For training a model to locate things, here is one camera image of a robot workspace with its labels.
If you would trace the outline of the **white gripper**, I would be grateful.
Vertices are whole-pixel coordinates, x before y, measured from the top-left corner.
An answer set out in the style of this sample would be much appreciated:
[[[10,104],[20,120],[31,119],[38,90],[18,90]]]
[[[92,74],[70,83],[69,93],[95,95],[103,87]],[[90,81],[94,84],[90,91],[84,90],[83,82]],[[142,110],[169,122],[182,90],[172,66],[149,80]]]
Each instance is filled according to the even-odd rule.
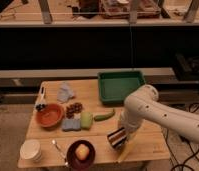
[[[118,127],[124,128],[127,133],[133,133],[137,131],[142,124],[140,117],[129,115],[126,111],[123,111],[118,119]]]

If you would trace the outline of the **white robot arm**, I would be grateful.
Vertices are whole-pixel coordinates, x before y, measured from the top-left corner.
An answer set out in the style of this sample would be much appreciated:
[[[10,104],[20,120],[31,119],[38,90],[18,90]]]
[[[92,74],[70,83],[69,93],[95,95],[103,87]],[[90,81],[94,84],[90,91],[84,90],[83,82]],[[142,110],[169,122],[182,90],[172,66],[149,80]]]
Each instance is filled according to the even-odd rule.
[[[139,87],[124,100],[119,126],[127,133],[137,131],[144,119],[174,130],[199,144],[199,115],[175,109],[158,102],[157,89],[149,84]]]

